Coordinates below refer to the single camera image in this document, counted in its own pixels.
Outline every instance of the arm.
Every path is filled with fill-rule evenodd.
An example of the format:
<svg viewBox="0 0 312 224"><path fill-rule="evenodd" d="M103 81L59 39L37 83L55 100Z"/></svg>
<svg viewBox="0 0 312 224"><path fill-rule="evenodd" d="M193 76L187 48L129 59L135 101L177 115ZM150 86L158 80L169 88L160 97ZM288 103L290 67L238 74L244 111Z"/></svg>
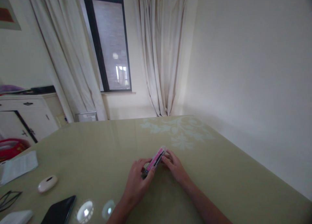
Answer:
<svg viewBox="0 0 312 224"><path fill-rule="evenodd" d="M123 196L116 205L116 208L108 219L107 224L126 223L131 211L142 200L154 177L155 167L152 167L144 180L141 177L141 171L144 165L151 160L151 158L140 159L133 163Z"/></svg>
<svg viewBox="0 0 312 224"><path fill-rule="evenodd" d="M230 224L231 222L227 217L224 216L223 213L192 182L177 156L170 150L167 150L167 152L169 154L162 156L162 161L170 169L173 177L190 197L205 223Z"/></svg>

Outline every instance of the window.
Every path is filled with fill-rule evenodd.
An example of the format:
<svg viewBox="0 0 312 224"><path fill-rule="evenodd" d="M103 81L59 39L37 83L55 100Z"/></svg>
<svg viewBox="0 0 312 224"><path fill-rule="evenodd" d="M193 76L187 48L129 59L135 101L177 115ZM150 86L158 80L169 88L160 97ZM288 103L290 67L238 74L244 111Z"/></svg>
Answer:
<svg viewBox="0 0 312 224"><path fill-rule="evenodd" d="M131 91L124 0L80 0L103 92Z"/></svg>

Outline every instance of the white cabinet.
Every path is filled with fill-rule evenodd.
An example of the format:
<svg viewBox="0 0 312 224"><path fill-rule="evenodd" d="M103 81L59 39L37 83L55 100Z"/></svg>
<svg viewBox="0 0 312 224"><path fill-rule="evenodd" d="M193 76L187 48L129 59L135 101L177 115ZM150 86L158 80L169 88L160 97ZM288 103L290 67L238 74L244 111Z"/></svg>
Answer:
<svg viewBox="0 0 312 224"><path fill-rule="evenodd" d="M26 139L30 145L59 129L63 109L55 93L0 97L0 138Z"/></svg>
<svg viewBox="0 0 312 224"><path fill-rule="evenodd" d="M51 122L51 117L48 116L49 113L44 108L22 109L19 110L19 114L26 122L37 141L42 140L58 129L58 127Z"/></svg>
<svg viewBox="0 0 312 224"><path fill-rule="evenodd" d="M35 143L15 111L0 112L0 134L3 139L20 138L27 140L30 145Z"/></svg>

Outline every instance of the red container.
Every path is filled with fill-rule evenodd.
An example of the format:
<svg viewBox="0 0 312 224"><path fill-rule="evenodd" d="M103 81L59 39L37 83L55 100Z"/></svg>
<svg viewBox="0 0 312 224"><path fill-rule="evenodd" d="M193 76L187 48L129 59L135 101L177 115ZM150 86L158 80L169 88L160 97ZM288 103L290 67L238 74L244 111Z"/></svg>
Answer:
<svg viewBox="0 0 312 224"><path fill-rule="evenodd" d="M17 156L29 147L27 140L10 138L0 141L0 162Z"/></svg>

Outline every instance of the white curtain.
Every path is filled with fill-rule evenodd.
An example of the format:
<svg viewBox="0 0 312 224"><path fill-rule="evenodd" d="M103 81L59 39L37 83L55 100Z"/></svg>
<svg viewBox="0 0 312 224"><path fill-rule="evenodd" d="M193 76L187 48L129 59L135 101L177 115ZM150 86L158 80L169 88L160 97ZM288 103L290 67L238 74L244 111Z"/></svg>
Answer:
<svg viewBox="0 0 312 224"><path fill-rule="evenodd" d="M65 115L96 111L107 120L97 77L97 63L79 0L31 0L54 70L50 70Z"/></svg>
<svg viewBox="0 0 312 224"><path fill-rule="evenodd" d="M187 0L135 0L143 73L157 116L169 116L179 71Z"/></svg>

